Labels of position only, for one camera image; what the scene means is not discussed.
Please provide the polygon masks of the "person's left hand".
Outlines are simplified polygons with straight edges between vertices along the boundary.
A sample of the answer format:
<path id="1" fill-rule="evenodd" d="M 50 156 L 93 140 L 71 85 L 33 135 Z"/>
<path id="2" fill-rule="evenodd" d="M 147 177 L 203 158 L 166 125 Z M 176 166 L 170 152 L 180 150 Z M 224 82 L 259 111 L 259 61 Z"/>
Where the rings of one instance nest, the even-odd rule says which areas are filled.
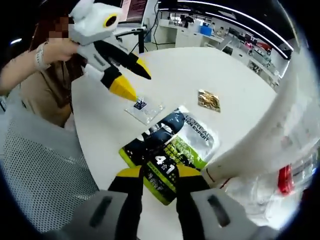
<path id="1" fill-rule="evenodd" d="M 77 53 L 79 45 L 69 38 L 50 38 L 43 47 L 43 60 L 46 64 L 68 61 Z"/>

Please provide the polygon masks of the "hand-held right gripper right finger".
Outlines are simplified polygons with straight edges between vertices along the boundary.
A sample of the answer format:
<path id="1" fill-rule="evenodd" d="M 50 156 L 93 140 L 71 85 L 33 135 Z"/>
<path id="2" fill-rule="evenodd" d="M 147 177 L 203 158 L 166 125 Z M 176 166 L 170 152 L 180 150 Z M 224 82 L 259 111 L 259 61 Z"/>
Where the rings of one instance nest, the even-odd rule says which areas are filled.
<path id="1" fill-rule="evenodd" d="M 177 165 L 176 211 L 185 240 L 271 240 L 273 230 L 251 221 L 223 190 L 210 188 L 195 168 Z"/>

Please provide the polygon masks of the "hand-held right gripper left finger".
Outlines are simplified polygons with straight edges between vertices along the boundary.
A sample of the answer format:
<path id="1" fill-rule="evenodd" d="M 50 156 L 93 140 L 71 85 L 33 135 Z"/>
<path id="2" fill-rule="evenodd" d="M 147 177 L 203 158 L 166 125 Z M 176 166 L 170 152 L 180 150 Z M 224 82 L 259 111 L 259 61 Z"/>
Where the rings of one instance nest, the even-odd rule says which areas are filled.
<path id="1" fill-rule="evenodd" d="M 71 221 L 47 232 L 49 240 L 136 240 L 142 212 L 143 167 L 125 168 L 108 190 L 78 206 Z"/>

